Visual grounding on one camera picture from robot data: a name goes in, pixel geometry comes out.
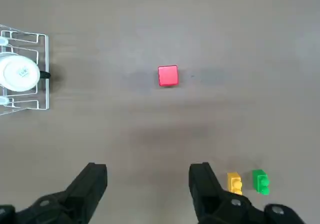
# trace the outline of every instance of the white wire rack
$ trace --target white wire rack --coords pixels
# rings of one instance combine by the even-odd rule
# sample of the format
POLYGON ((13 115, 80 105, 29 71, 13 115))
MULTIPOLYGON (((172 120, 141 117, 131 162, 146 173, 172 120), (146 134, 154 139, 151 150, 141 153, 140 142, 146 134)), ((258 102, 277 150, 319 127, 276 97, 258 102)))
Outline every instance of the white wire rack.
MULTIPOLYGON (((1 46, 0 52, 12 52, 32 59, 39 69, 49 72, 49 37, 44 34, 28 33, 0 25, 1 37, 9 44, 1 46)), ((40 79, 37 85, 25 92, 15 92, 0 85, 0 95, 9 98, 7 105, 0 106, 0 115, 21 110, 49 109, 49 79, 40 79)))

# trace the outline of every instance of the mug handle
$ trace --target mug handle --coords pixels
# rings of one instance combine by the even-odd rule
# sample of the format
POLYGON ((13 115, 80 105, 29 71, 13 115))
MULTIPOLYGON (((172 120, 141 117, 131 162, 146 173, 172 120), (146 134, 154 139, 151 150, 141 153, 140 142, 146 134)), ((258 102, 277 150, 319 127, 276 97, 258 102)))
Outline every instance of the mug handle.
POLYGON ((40 71, 40 79, 50 79, 51 74, 46 71, 40 71))

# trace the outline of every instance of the yellow lego brick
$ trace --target yellow lego brick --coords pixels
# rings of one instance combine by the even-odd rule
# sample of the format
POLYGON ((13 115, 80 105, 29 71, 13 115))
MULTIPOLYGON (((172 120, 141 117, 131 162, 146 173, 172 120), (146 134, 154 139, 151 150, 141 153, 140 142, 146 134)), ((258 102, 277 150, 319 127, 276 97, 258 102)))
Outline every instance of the yellow lego brick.
POLYGON ((241 177, 237 172, 229 172, 228 173, 228 191, 242 195, 241 187, 242 187, 242 182, 241 182, 241 177))

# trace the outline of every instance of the gray table surface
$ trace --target gray table surface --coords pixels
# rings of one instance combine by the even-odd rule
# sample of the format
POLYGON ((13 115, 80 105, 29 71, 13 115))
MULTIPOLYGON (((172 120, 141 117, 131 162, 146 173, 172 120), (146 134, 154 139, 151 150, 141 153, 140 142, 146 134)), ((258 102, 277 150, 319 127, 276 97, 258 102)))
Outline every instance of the gray table surface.
POLYGON ((320 0, 0 0, 48 34, 51 109, 0 119, 0 201, 63 190, 89 162, 109 187, 90 224, 196 223, 187 172, 243 177, 258 208, 318 223, 320 0), (181 84, 157 86, 177 64, 181 84), (270 195, 251 187, 264 169, 270 195))

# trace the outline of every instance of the cup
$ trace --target cup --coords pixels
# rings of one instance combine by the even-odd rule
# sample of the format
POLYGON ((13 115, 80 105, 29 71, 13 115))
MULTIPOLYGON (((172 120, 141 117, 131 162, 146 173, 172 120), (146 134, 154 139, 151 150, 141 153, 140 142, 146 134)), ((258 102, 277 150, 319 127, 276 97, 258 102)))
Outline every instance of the cup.
POLYGON ((31 59, 12 52, 0 53, 0 84, 5 88, 22 92, 32 89, 39 79, 50 78, 50 73, 40 71, 31 59))

